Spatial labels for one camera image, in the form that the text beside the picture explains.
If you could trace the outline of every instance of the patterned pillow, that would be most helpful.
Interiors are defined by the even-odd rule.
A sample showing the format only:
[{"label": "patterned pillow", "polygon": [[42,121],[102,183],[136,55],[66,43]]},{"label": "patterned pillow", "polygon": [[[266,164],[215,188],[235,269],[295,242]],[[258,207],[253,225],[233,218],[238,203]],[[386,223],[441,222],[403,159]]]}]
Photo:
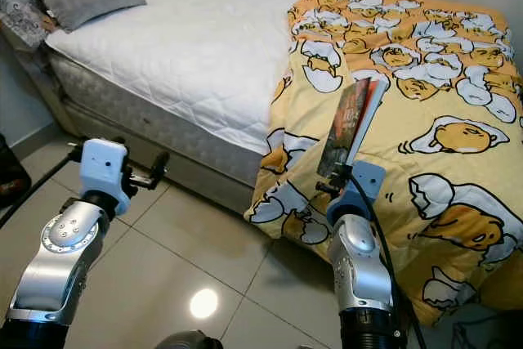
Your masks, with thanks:
[{"label": "patterned pillow", "polygon": [[0,21],[29,48],[36,49],[47,36],[38,0],[0,0]]}]

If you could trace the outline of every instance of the quilted mattress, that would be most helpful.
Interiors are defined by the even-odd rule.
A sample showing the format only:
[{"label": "quilted mattress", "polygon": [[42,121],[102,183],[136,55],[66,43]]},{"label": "quilted mattress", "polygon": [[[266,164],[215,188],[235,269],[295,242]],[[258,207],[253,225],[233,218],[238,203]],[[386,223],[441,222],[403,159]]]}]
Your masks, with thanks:
[{"label": "quilted mattress", "polygon": [[[127,130],[239,183],[254,186],[262,158],[258,153],[242,149],[209,134],[191,122],[108,82],[57,52],[52,52],[49,60],[60,80],[62,93],[65,94],[64,100],[72,108],[75,118],[79,112],[83,112],[84,118],[97,119],[105,124],[111,123],[118,130]],[[103,135],[97,130],[93,134],[90,128],[82,127],[85,122],[79,122],[78,119],[75,121],[80,131],[86,135]],[[133,151],[132,157],[136,158],[139,153]]]},{"label": "quilted mattress", "polygon": [[[286,11],[295,1],[147,0],[73,33],[58,30],[46,43],[113,86],[265,154],[269,104],[288,57]],[[73,95],[74,85],[68,89]],[[96,101],[75,96],[87,106],[95,104],[88,97]]]}]

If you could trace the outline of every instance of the bed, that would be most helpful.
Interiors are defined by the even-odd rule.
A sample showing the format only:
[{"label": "bed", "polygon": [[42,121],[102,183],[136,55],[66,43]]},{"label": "bed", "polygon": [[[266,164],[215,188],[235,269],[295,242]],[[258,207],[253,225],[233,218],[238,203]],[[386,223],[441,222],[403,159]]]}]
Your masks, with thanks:
[{"label": "bed", "polygon": [[437,0],[147,2],[47,36],[59,82],[40,90],[66,130],[123,136],[144,165],[168,149],[168,177],[326,258],[316,164],[343,88],[380,78],[358,158],[387,170],[376,209],[422,322],[471,299],[523,304],[506,278],[523,266],[523,110],[503,16]]},{"label": "bed", "polygon": [[243,213],[266,150],[295,1],[147,0],[147,9],[59,30],[46,44],[64,107],[82,134],[126,136],[139,162],[169,148],[168,177]]}]

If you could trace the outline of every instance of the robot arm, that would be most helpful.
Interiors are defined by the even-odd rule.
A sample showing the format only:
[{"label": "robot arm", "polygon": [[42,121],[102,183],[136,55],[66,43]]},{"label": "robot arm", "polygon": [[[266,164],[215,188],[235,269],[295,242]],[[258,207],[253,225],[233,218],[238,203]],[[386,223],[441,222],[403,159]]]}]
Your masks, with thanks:
[{"label": "robot arm", "polygon": [[[352,174],[373,202],[385,171],[358,161]],[[342,347],[396,349],[402,336],[393,318],[397,305],[393,302],[391,276],[380,260],[379,242],[371,229],[371,214],[352,183],[339,184],[344,185],[342,190],[325,185],[320,189],[337,195],[327,209],[327,219],[334,229],[329,258],[342,324]]]},{"label": "robot arm", "polygon": [[168,154],[157,159],[154,178],[134,177],[124,145],[101,139],[83,144],[82,197],[67,203],[43,228],[39,250],[0,330],[0,348],[64,347],[87,272],[100,255],[110,223],[127,211],[135,186],[156,187],[167,160]]}]

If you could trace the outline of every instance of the yellow blanket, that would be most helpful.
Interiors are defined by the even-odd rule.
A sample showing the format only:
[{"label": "yellow blanket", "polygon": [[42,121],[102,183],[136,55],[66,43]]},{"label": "yellow blanket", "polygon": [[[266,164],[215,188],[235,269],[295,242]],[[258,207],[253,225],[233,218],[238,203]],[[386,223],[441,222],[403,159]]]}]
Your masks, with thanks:
[{"label": "yellow blanket", "polygon": [[522,307],[523,110],[504,18],[437,0],[299,0],[288,21],[289,67],[245,218],[326,259],[321,152],[342,90],[381,78],[356,159],[387,170],[374,207],[420,320],[474,298]]}]

